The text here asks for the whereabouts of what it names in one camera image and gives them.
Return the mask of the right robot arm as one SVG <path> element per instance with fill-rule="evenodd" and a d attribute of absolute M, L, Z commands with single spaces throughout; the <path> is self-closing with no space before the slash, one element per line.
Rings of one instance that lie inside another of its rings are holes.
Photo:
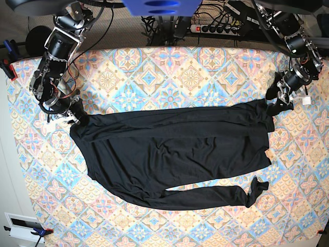
<path fill-rule="evenodd" d="M 65 74 L 72 75 L 70 61 L 95 20 L 93 12 L 79 2 L 69 4 L 54 16 L 54 29 L 45 42 L 45 52 L 29 85 L 48 120 L 62 119 L 82 126 L 88 123 L 77 86 L 62 91 L 59 83 Z"/>

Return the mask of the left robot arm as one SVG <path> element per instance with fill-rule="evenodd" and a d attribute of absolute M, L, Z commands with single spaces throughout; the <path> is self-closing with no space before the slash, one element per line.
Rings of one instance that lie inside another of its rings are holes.
<path fill-rule="evenodd" d="M 279 10 L 269 12 L 261 4 L 252 1 L 259 19 L 260 28 L 269 42 L 295 64 L 288 64 L 288 69 L 275 73 L 271 86 L 267 89 L 266 100 L 275 99 L 267 106 L 267 114 L 276 116 L 281 112 L 293 110 L 293 101 L 297 94 L 303 93 L 303 104 L 310 104 L 307 86 L 319 79 L 322 71 L 322 57 L 316 45 L 304 33 L 302 20 L 298 15 Z"/>

